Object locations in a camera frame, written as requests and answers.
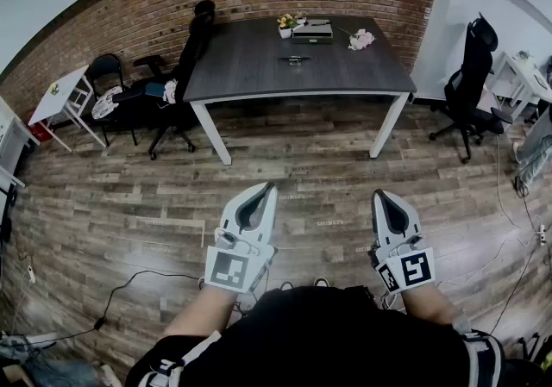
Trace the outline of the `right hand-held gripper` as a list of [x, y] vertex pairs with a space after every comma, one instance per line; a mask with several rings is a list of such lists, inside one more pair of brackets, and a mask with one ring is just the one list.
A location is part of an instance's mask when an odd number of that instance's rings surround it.
[[434, 282], [434, 251], [421, 237], [415, 237], [421, 234], [416, 210], [402, 197], [381, 189], [374, 192], [372, 204], [378, 236], [372, 249], [373, 267], [388, 292], [400, 293]]

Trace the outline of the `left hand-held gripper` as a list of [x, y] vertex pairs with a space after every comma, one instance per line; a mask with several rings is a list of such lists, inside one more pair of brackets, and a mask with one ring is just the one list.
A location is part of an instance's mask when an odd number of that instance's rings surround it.
[[247, 188], [226, 204], [221, 227], [215, 231], [215, 245], [207, 248], [207, 285], [235, 293], [255, 290], [277, 253], [267, 244], [277, 197], [275, 183], [266, 182]]

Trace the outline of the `person's left forearm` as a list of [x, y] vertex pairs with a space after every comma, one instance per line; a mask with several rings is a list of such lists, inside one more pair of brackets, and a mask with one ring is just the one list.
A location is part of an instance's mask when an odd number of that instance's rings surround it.
[[238, 294], [205, 284], [198, 296], [166, 327], [162, 337], [200, 336], [222, 332], [229, 324]]

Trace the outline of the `person's right forearm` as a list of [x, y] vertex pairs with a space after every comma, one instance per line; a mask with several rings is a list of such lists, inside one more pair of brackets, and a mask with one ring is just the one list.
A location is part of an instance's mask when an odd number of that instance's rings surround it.
[[472, 331], [463, 309], [451, 303], [433, 283], [404, 290], [401, 297], [408, 315], [460, 334]]

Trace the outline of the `person's black shirt torso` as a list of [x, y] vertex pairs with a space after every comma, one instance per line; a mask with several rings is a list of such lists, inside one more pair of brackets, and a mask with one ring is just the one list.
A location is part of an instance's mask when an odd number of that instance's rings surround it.
[[460, 334], [367, 296], [314, 286], [270, 290], [207, 337], [167, 336], [125, 387], [505, 387], [491, 335]]

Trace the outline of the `black mesh office chair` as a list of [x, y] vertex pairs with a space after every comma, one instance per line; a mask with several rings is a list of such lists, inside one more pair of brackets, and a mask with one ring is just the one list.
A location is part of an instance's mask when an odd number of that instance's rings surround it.
[[478, 108], [486, 78], [493, 73], [492, 53], [498, 44], [498, 36], [484, 16], [470, 22], [467, 25], [461, 68], [453, 73], [444, 87], [445, 101], [430, 106], [431, 111], [438, 110], [452, 120], [446, 128], [431, 133], [430, 140], [459, 130], [466, 149], [466, 156], [461, 159], [464, 164], [471, 159], [471, 136], [480, 144], [485, 132], [499, 136], [505, 132], [505, 125], [513, 123], [511, 114], [497, 107], [488, 111]]

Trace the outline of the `dark wooden table white legs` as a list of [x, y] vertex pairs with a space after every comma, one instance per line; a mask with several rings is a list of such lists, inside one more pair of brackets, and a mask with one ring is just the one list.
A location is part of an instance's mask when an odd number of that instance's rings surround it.
[[[304, 44], [282, 39], [273, 19], [217, 24], [204, 56], [197, 62], [184, 99], [195, 112], [224, 165], [232, 159], [207, 107], [213, 103], [274, 97], [389, 96], [393, 101], [369, 150], [375, 159], [404, 106], [417, 93], [405, 66], [378, 23], [369, 17], [332, 16], [333, 41]], [[360, 51], [348, 37], [364, 28], [376, 41]], [[279, 57], [310, 56], [300, 66]]]

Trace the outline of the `black office chair with headrest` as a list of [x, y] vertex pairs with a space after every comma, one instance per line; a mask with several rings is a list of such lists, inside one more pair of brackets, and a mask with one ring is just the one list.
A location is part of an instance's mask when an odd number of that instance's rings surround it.
[[182, 136], [189, 152], [193, 153], [196, 149], [185, 131], [192, 128], [198, 122], [198, 119], [191, 105], [184, 101], [184, 95], [195, 65], [210, 42], [215, 21], [215, 8], [216, 5], [211, 0], [203, 0], [195, 5], [194, 17], [189, 25], [188, 39], [179, 56], [178, 64], [170, 72], [163, 73], [160, 70], [164, 60], [158, 54], [142, 57], [134, 62], [134, 67], [147, 66], [153, 75], [149, 78], [134, 81], [131, 85], [132, 88], [146, 90], [155, 84], [165, 87], [170, 81], [175, 82], [173, 103], [169, 103], [164, 99], [161, 100], [162, 103], [156, 103], [159, 127], [152, 144], [147, 150], [151, 160], [157, 159], [154, 149], [168, 128], [172, 128], [174, 133]]

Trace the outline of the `patterned round seat cushion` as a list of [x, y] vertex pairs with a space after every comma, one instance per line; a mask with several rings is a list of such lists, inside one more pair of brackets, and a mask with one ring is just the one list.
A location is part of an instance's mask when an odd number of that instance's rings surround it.
[[113, 98], [114, 96], [121, 93], [122, 87], [115, 86], [106, 91], [100, 98], [98, 98], [91, 111], [93, 119], [99, 121], [110, 115], [119, 106], [119, 103], [113, 102]]

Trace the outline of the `pink flower bouquet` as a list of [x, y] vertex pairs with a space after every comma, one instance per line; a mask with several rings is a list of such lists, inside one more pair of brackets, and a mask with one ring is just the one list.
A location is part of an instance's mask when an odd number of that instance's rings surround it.
[[349, 33], [344, 28], [338, 28], [338, 30], [348, 37], [348, 49], [352, 51], [360, 51], [371, 46], [376, 41], [374, 34], [366, 31], [364, 28], [359, 29], [355, 33]]

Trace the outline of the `white desk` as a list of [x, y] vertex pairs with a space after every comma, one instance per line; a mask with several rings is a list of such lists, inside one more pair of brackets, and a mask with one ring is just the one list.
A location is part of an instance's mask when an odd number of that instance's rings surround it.
[[512, 56], [508, 52], [503, 52], [498, 62], [492, 69], [492, 74], [486, 82], [487, 89], [497, 97], [506, 97], [504, 92], [499, 92], [496, 83], [504, 70], [513, 73], [513, 83], [515, 90], [510, 97], [511, 104], [514, 105], [511, 116], [516, 119], [525, 107], [533, 101], [543, 100], [552, 103], [552, 88], [536, 68], [531, 58], [522, 59], [519, 55]]

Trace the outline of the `black folding chair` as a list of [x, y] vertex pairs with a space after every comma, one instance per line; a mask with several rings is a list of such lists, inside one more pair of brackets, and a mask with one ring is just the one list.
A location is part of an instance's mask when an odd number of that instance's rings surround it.
[[[113, 98], [113, 102], [119, 103], [119, 106], [104, 119], [99, 121], [93, 119], [95, 122], [100, 124], [106, 144], [109, 145], [110, 143], [107, 138], [105, 126], [107, 124], [111, 124], [118, 128], [129, 129], [134, 145], [137, 146], [138, 143], [135, 136], [135, 118], [137, 116], [138, 99], [141, 97], [141, 91], [137, 89], [130, 89], [125, 85], [123, 82], [122, 68], [119, 59], [112, 53], [96, 57], [87, 70], [87, 78], [91, 82], [96, 101], [112, 87], [122, 87], [122, 93], [114, 96]], [[97, 89], [97, 81], [100, 81], [103, 78], [114, 78], [116, 85], [110, 87], [105, 92], [99, 92]]]

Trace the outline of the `red box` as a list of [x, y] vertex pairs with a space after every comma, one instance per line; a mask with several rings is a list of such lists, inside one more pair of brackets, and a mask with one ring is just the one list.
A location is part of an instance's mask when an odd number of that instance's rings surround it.
[[47, 119], [43, 119], [42, 121], [34, 124], [29, 124], [28, 129], [40, 143], [46, 142], [53, 138], [49, 131], [50, 125]]

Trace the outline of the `small white side table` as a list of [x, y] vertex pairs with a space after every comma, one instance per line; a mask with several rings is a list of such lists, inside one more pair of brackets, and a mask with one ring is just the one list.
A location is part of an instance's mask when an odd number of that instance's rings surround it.
[[[59, 84], [59, 92], [53, 96], [48, 91], [50, 86], [48, 87], [28, 124], [34, 124], [43, 119], [48, 120], [59, 113], [65, 113], [78, 128], [85, 129], [103, 148], [106, 148], [107, 144], [85, 123], [81, 116], [84, 107], [94, 94], [91, 83], [85, 75], [88, 68], [89, 65], [82, 66], [54, 81], [54, 83]], [[72, 148], [60, 139], [52, 129], [49, 129], [49, 131], [54, 140], [60, 143], [68, 152], [72, 152]]]

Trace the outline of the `white shelf unit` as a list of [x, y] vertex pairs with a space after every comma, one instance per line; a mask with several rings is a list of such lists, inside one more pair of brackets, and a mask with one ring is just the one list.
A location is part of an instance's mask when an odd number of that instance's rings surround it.
[[15, 170], [22, 149], [30, 148], [30, 141], [36, 146], [41, 144], [0, 97], [0, 177], [9, 180], [14, 186], [26, 187], [25, 183], [15, 176]]

